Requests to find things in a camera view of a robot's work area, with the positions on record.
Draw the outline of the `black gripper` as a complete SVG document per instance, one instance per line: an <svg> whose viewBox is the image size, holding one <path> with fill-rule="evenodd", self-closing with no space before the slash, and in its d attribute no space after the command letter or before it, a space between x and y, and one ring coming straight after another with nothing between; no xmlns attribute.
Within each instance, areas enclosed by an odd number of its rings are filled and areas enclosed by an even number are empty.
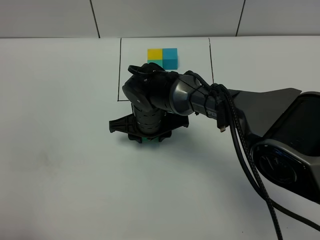
<svg viewBox="0 0 320 240"><path fill-rule="evenodd" d="M177 115L160 108L143 111L135 105L132 113L109 121L109 131L125 133L130 141L142 143L142 137L159 137L159 142L172 136L172 131L189 126L187 116Z"/></svg>

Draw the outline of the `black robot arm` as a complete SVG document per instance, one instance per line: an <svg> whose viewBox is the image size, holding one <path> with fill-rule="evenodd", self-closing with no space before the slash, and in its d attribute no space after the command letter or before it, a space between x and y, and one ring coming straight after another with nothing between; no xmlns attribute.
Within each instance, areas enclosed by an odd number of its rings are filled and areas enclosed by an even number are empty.
<svg viewBox="0 0 320 240"><path fill-rule="evenodd" d="M207 84L198 74L165 71L156 63L131 65L122 91L132 113L109 122L139 143L162 141L187 127L189 115L235 127L257 170L270 182L310 201L320 201L320 95L285 88L267 92Z"/></svg>

